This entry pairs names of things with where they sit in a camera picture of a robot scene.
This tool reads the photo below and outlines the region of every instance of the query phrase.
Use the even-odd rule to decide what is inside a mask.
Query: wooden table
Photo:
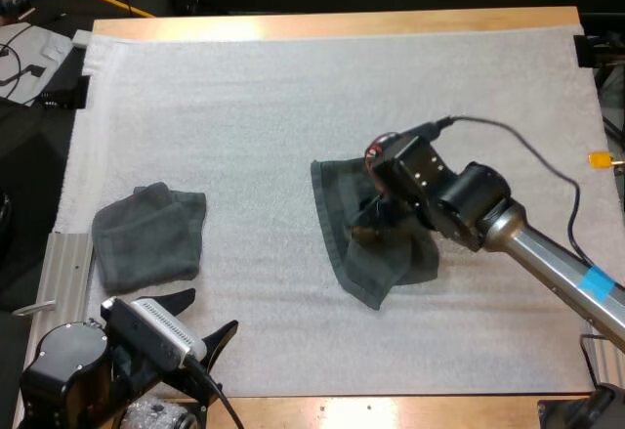
[[[579,24],[574,7],[551,7],[307,16],[122,19],[95,21],[94,32],[148,41],[242,41],[503,30],[572,24]],[[537,401],[565,398],[578,396],[239,398],[232,399],[232,405],[247,429],[537,429]],[[209,410],[209,427],[234,427],[219,403]]]

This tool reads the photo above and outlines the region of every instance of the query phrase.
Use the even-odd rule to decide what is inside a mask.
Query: silver metal arm segment
[[[625,352],[625,289],[529,226],[520,204],[492,224],[483,247],[509,254]]]

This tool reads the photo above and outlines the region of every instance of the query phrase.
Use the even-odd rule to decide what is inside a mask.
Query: blue tape
[[[579,284],[577,284],[577,288],[592,292],[599,303],[602,303],[612,291],[614,285],[614,279],[593,265],[588,269]]]

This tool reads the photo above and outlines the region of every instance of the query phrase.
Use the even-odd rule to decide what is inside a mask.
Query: crumpled gray cloth
[[[100,210],[92,237],[104,290],[195,278],[205,216],[204,193],[173,192],[164,183],[137,187]]]
[[[363,206],[378,195],[362,158],[314,161],[311,176],[330,263],[346,291],[379,310],[393,286],[437,277],[437,246],[416,215],[396,213],[396,223],[380,229],[354,227]]]

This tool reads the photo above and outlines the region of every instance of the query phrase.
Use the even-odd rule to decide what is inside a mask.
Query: folded gray towel
[[[205,215],[203,193],[170,192],[164,183],[138,187],[99,211],[92,236],[106,292],[193,279]]]

